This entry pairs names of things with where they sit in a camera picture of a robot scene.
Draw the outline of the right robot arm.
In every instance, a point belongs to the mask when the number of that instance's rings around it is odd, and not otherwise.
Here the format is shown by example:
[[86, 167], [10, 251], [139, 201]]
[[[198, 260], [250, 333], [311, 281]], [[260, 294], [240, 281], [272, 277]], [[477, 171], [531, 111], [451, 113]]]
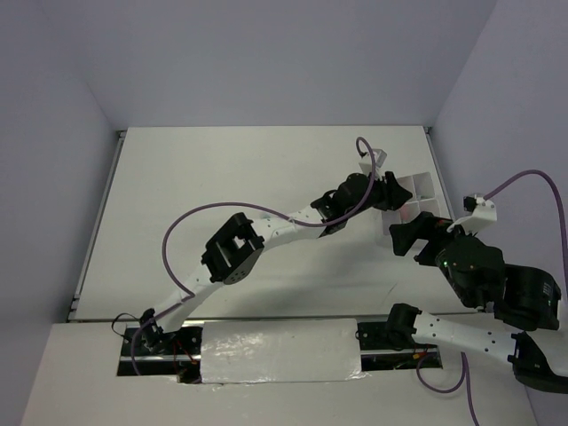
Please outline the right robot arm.
[[529, 388], [567, 392], [567, 336], [559, 319], [562, 292], [548, 272], [506, 263], [499, 248], [484, 244], [465, 224], [430, 212], [391, 225], [389, 232], [397, 256], [424, 240], [414, 258], [417, 264], [438, 268], [465, 307], [490, 312], [515, 329], [463, 326], [410, 304], [394, 304], [385, 326], [393, 346], [438, 344], [477, 352], [509, 365]]

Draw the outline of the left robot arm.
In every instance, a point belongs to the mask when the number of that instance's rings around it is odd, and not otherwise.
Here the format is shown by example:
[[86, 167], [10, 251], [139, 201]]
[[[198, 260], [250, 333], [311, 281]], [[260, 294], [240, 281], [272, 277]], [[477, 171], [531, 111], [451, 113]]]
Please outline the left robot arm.
[[219, 288], [247, 278], [264, 252], [337, 233], [350, 218], [368, 209], [396, 211], [412, 196], [390, 171], [380, 177], [353, 173], [296, 212], [265, 209], [267, 216], [257, 220], [235, 213], [206, 242], [198, 266], [186, 280], [176, 277], [168, 259], [169, 238], [181, 222], [176, 219], [162, 238], [161, 255], [177, 290], [164, 304], [144, 311], [131, 342], [142, 343], [155, 354], [168, 351], [189, 313]]

